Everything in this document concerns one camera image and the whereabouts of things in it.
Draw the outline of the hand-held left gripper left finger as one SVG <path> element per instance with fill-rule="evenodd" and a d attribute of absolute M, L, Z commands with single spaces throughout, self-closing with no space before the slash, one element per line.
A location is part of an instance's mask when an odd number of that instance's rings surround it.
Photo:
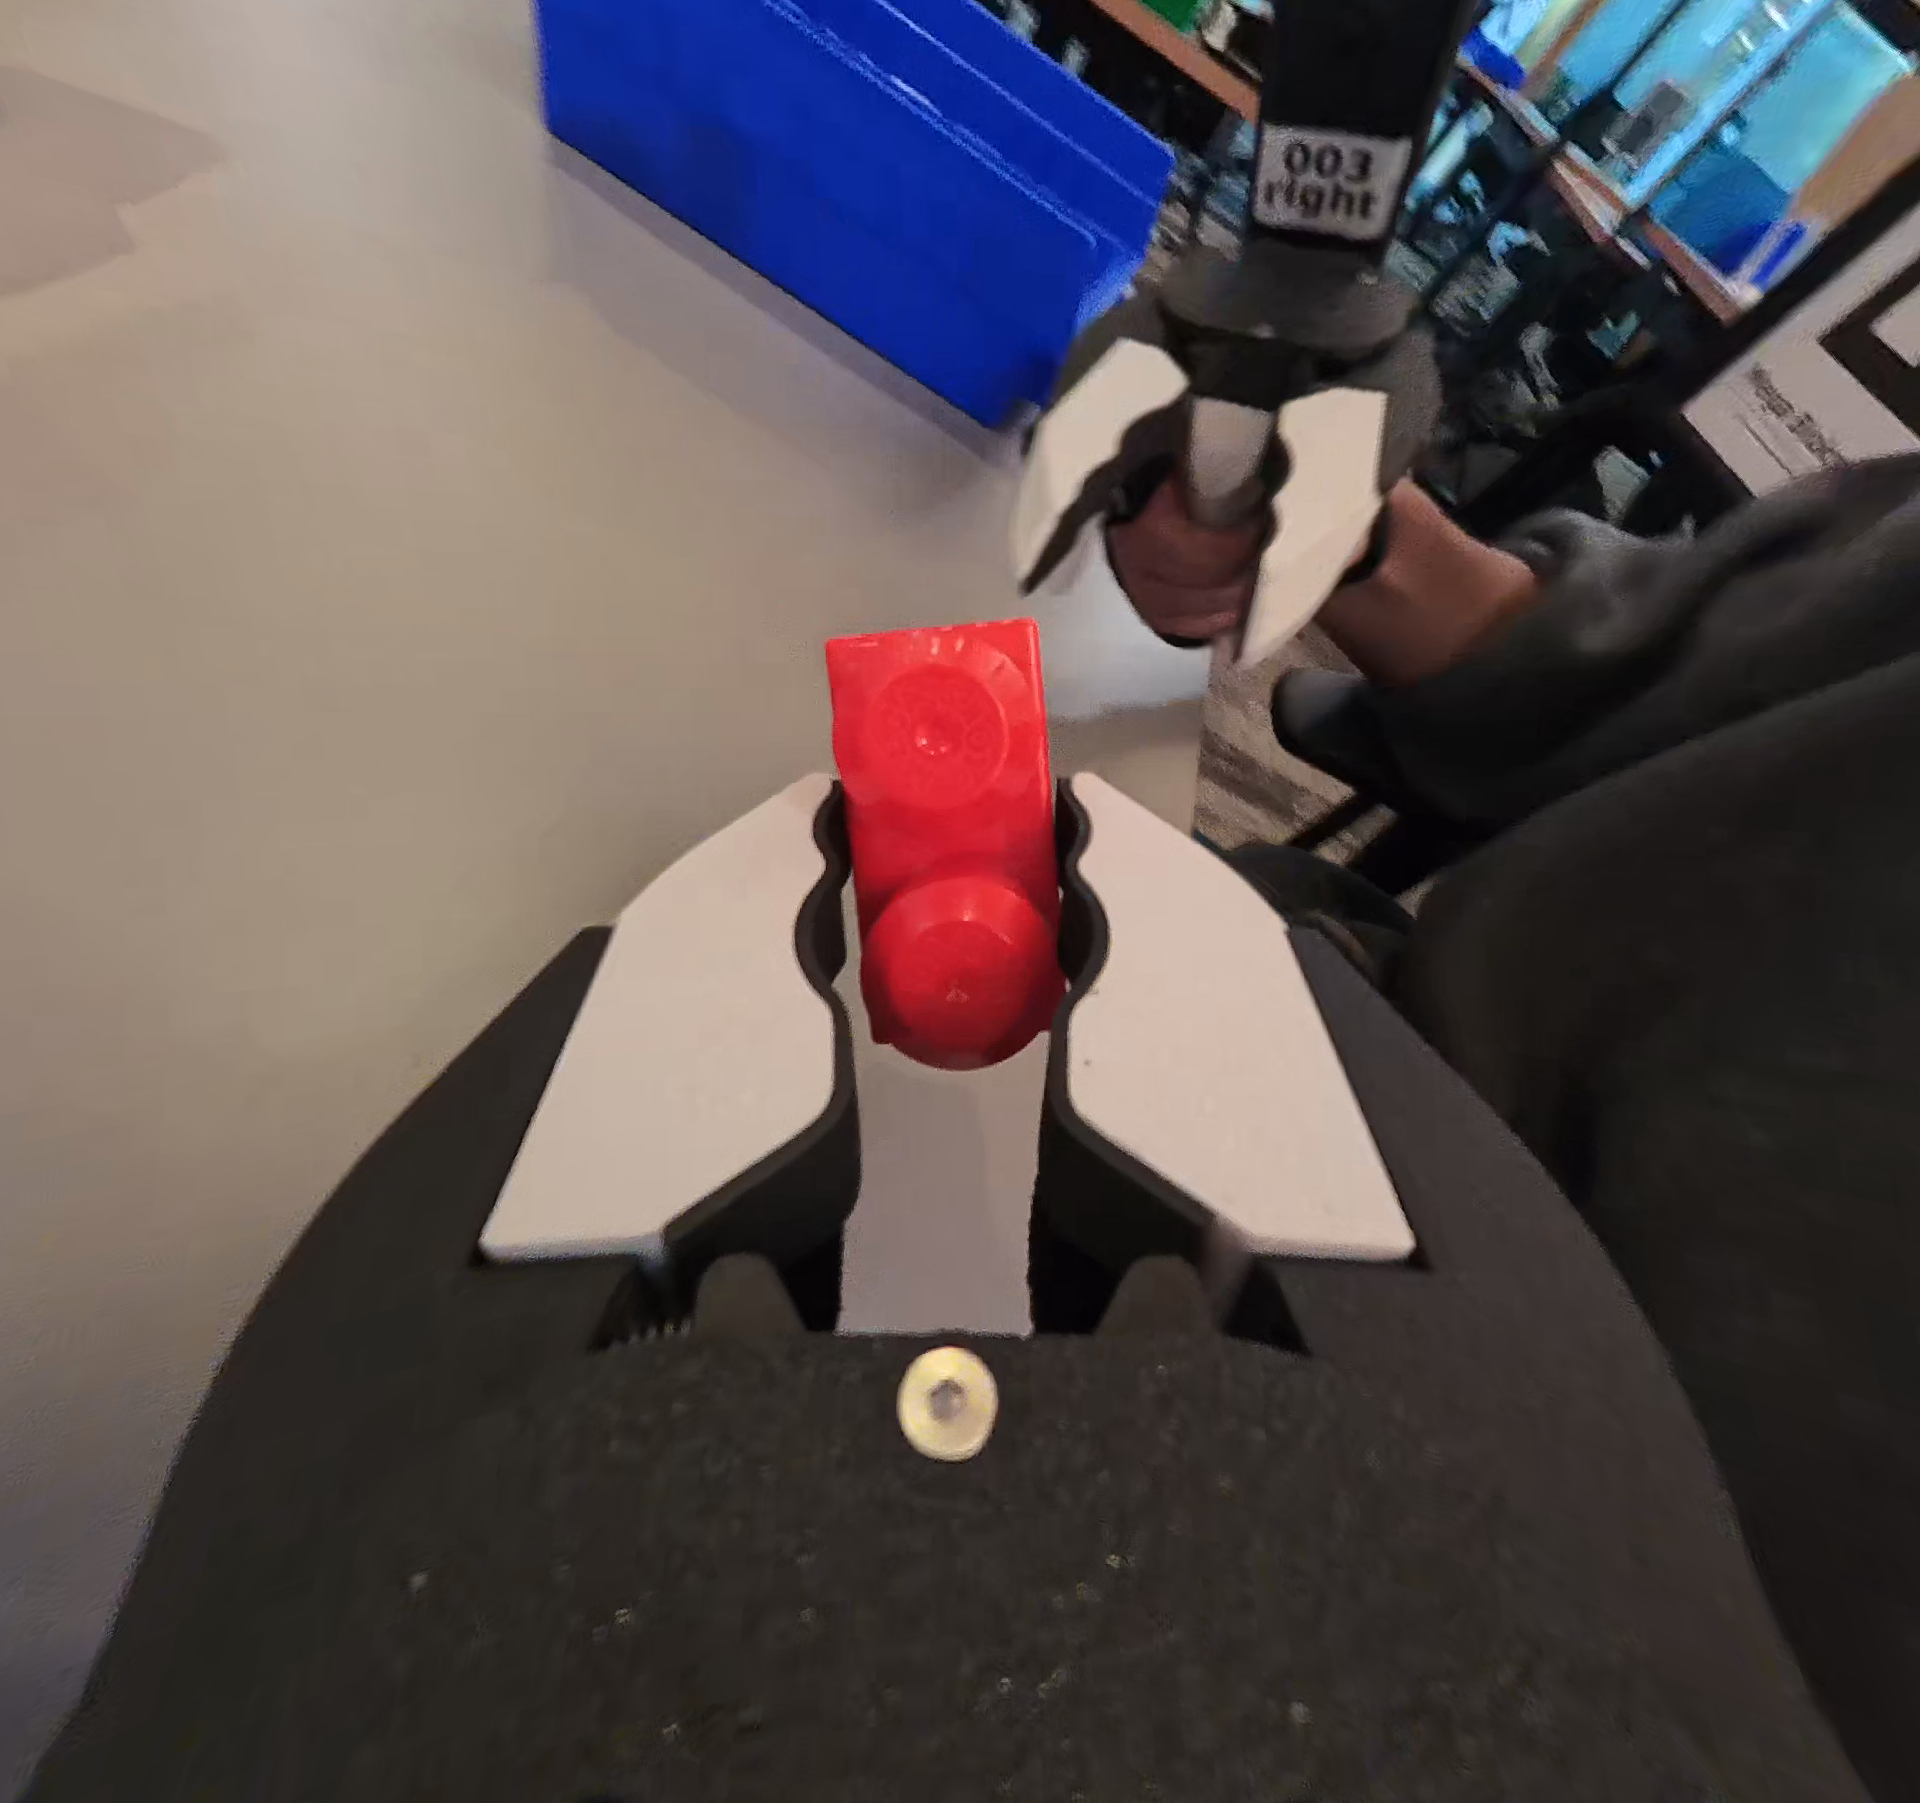
<path fill-rule="evenodd" d="M 805 775 L 675 859 L 612 920 L 478 1255 L 623 1262 L 659 1314 L 732 1256 L 841 1314 L 863 1143 L 844 790 Z"/>

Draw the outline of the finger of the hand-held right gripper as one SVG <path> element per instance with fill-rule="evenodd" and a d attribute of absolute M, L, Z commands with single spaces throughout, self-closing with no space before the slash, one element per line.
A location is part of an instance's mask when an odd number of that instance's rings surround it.
<path fill-rule="evenodd" d="M 1013 497 L 1021 595 L 1051 582 L 1131 478 L 1175 455 L 1187 393 L 1187 369 L 1169 350 L 1118 341 L 1053 398 L 1030 433 Z"/>
<path fill-rule="evenodd" d="M 1288 469 L 1272 498 L 1231 660 L 1264 665 L 1319 615 L 1361 558 L 1380 512 L 1388 393 L 1328 387 L 1277 411 Z"/>

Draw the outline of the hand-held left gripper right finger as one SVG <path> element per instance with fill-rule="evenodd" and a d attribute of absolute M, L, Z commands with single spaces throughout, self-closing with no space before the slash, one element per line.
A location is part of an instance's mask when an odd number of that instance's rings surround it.
<path fill-rule="evenodd" d="M 1288 925 L 1091 772 L 1057 784 L 1060 957 L 1038 1108 L 1038 1331 L 1088 1336 L 1149 1260 L 1227 1336 L 1293 1336 L 1279 1267 L 1419 1240 Z"/>

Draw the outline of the red double toy block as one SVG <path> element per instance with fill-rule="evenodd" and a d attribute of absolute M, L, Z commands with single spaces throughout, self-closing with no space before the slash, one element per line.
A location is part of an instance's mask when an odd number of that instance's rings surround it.
<path fill-rule="evenodd" d="M 1038 628 L 839 636 L 824 663 L 873 1038 L 990 1067 L 1064 994 Z"/>

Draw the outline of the blue plastic bin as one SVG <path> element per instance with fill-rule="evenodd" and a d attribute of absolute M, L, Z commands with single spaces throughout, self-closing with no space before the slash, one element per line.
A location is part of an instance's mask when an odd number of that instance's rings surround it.
<path fill-rule="evenodd" d="M 973 0 L 531 0 L 550 134 L 997 427 L 1134 276 L 1174 151 Z"/>

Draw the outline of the person's right forearm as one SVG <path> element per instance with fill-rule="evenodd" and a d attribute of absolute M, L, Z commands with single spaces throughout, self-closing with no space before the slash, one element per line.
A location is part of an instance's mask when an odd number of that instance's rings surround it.
<path fill-rule="evenodd" d="M 1476 541 L 1408 478 L 1385 495 L 1370 549 L 1374 560 L 1329 595 L 1315 626 L 1381 687 L 1449 671 L 1537 595 L 1532 566 Z"/>

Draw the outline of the brown wooden desk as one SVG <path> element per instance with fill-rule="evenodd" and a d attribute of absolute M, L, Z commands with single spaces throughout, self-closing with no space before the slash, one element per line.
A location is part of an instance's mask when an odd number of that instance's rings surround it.
<path fill-rule="evenodd" d="M 1146 123 L 1167 140 L 1198 148 L 1201 123 L 1251 121 L 1257 76 L 1214 49 L 1201 36 L 1179 32 L 1142 0 L 1021 0 L 1037 16 L 1035 42 L 1057 57 L 1069 42 L 1091 52 L 1091 79 L 1120 88 L 1121 111 L 1146 105 Z M 1627 204 L 1625 192 L 1603 178 L 1593 157 L 1573 148 L 1570 134 L 1552 134 L 1525 96 L 1503 92 L 1474 64 L 1467 79 L 1480 100 L 1510 119 L 1532 146 L 1555 196 L 1602 253 L 1622 253 L 1640 237 L 1649 253 L 1719 327 L 1735 325 L 1760 299 L 1754 287 L 1717 273 L 1701 253 L 1670 228 L 1653 224 L 1649 208 Z"/>

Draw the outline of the grey desk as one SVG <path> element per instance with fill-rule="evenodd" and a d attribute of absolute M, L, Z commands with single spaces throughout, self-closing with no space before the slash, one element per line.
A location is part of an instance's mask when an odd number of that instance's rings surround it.
<path fill-rule="evenodd" d="M 526 0 L 3 2 L 3 1765 L 573 928 L 1013 615 L 1016 451 L 543 128 Z"/>

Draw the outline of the person's right hand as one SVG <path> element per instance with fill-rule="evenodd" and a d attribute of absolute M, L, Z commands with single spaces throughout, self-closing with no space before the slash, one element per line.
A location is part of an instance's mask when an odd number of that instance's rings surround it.
<path fill-rule="evenodd" d="M 1197 518 L 1179 471 L 1167 469 L 1138 504 L 1103 523 L 1101 543 L 1121 596 L 1152 636 L 1172 646 L 1239 646 L 1272 534 L 1270 504 L 1227 522 Z"/>

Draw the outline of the person's dark sweatshirt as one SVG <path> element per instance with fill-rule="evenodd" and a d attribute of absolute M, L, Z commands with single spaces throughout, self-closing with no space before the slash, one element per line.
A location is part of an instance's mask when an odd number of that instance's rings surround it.
<path fill-rule="evenodd" d="M 1915 455 L 1493 544 L 1537 575 L 1493 638 L 1275 714 L 1474 846 L 1399 1002 L 1573 1194 L 1846 1755 L 1915 1799 Z"/>

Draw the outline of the black white marker board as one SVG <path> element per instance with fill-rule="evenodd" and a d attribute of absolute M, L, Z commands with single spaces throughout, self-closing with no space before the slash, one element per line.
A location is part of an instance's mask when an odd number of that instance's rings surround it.
<path fill-rule="evenodd" d="M 1833 281 L 1681 409 L 1749 495 L 1918 448 L 1918 260 Z"/>

